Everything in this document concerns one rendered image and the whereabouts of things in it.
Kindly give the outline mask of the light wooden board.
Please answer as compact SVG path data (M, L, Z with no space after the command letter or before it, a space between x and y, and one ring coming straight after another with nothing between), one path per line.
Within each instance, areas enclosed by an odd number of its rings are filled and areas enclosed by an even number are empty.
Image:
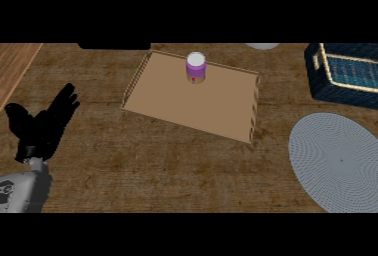
M0 110L42 49L42 43L0 43Z

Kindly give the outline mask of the brown wooden tray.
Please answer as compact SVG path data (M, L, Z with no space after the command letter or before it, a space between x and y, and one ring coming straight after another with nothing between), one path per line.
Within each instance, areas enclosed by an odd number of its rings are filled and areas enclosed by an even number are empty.
M193 84L187 58L153 50L128 86L122 108L250 143L259 83L258 72L209 62L206 80Z

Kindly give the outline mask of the dark blue wicker basket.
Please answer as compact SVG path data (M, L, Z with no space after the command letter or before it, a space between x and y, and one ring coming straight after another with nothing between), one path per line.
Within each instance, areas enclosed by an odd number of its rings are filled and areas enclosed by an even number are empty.
M378 109L378 43L311 43L305 61L317 100Z

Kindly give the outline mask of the purple bottle with white cap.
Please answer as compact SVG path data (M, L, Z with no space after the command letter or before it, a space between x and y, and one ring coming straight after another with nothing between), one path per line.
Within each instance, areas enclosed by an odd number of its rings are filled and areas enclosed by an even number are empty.
M187 57L187 76L193 84L206 80L207 60L201 52L193 52Z

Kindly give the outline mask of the grey round woven placemat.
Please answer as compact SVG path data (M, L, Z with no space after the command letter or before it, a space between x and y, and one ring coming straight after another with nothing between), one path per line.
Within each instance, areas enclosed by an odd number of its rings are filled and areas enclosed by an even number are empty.
M358 122L336 113L306 115L290 133L289 155L327 212L378 213L378 138Z

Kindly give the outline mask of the pale grey round object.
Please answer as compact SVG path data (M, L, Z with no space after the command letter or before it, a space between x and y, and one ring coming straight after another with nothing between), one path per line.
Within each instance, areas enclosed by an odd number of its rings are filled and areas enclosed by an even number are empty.
M246 44L258 50L271 50L280 46L280 43L246 43Z

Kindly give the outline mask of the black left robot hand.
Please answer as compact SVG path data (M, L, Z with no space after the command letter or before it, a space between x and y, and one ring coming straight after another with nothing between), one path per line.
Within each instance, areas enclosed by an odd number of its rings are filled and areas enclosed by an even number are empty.
M18 103L5 107L10 129L20 139L15 160L24 163L33 157L49 160L57 152L67 125L80 102L76 87L66 85L46 110L33 116Z

